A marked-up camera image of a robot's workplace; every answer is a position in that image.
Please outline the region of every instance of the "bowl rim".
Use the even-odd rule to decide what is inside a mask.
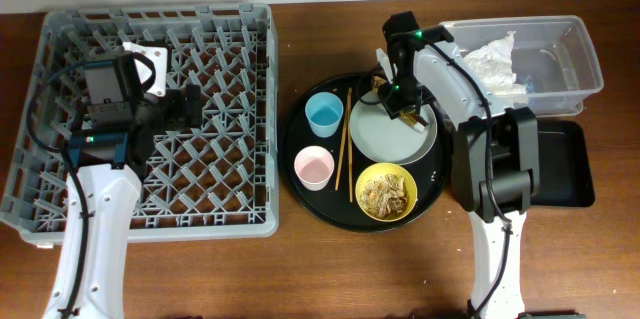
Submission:
[[[353,190],[355,191],[356,188],[358,187],[358,183],[360,182],[360,179],[362,178],[362,175],[369,170],[370,168],[373,168],[377,165],[391,165],[393,167],[397,167],[398,169],[400,169],[400,172],[402,172],[402,176],[405,178],[405,180],[407,180],[407,177],[411,180],[411,182],[413,183],[413,186],[416,188],[416,198],[415,200],[413,200],[413,203],[411,204],[410,207],[408,207],[407,209],[405,209],[404,212],[402,212],[402,214],[394,219],[380,219],[380,218],[376,218],[375,216],[367,213],[366,210],[364,210],[364,208],[362,207],[362,204],[360,204],[360,199],[359,199],[359,195],[358,192],[355,192],[355,196],[356,196],[356,202],[358,203],[358,207],[360,208],[360,210],[362,210],[363,213],[365,213],[369,218],[374,219],[376,221],[379,222],[383,222],[383,223],[393,223],[395,221],[398,220],[402,220],[403,218],[405,218],[407,215],[409,215],[409,213],[411,213],[411,211],[416,207],[416,203],[418,202],[418,185],[416,183],[416,180],[413,178],[413,175],[411,175],[411,173],[409,173],[409,171],[405,168],[403,168],[402,166],[395,164],[395,163],[387,163],[387,162],[381,162],[381,163],[375,163],[375,164],[371,164],[368,167],[365,168],[365,170],[362,171],[362,173],[360,173],[360,175],[358,176],[358,179],[356,180],[356,184],[353,188]]]

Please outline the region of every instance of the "round black tray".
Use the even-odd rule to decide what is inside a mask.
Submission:
[[[356,203],[355,193],[353,203],[349,202],[349,169],[347,163],[347,148],[342,168],[338,168],[340,155],[340,142],[342,140],[342,124],[334,135],[329,138],[319,138],[313,134],[304,113],[307,100],[319,92],[332,92],[346,104],[349,87],[354,87],[363,73],[351,73],[340,75],[320,83],[303,95],[289,112],[284,125],[280,127],[280,140],[278,148],[278,160],[282,174],[287,185],[293,192],[298,202],[311,214],[338,228],[357,232],[376,232],[390,230],[405,225],[419,217],[442,193],[445,182],[449,178],[451,170],[451,139],[447,133],[440,112],[432,106],[438,121],[438,137],[433,147],[422,159],[403,167],[411,173],[418,185],[418,201],[415,208],[402,220],[383,223],[371,219],[362,212]],[[352,105],[357,101],[355,90],[352,94]],[[293,170],[293,161],[300,150],[310,145],[319,145],[333,154],[336,163],[334,171],[327,186],[320,191],[307,190],[296,176]],[[364,169],[375,164],[365,157],[353,145],[353,185],[355,187],[358,176]],[[340,188],[336,192],[336,172],[342,170],[340,176]]]

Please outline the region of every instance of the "clear plastic container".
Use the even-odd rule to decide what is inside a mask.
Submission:
[[[582,19],[548,16],[443,22],[462,55],[515,31],[511,59],[527,94],[504,95],[537,116],[576,115],[582,101],[604,87],[598,57]]]

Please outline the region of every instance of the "dish rack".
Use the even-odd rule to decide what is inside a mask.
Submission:
[[[63,67],[122,43],[163,41],[171,49],[167,85],[202,87],[199,129],[155,137],[129,242],[261,237],[278,228],[277,35],[263,4],[65,10],[44,20],[27,98]],[[39,98],[36,131],[59,146],[70,136],[84,76],[61,77]],[[83,128],[91,125],[85,118]],[[41,247],[62,242],[66,170],[20,126],[0,221]]]

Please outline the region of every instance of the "light blue cup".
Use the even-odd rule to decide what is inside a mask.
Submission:
[[[328,138],[338,129],[344,114],[344,106],[337,96],[331,93],[318,93],[307,101],[304,112],[313,134],[320,138]]]

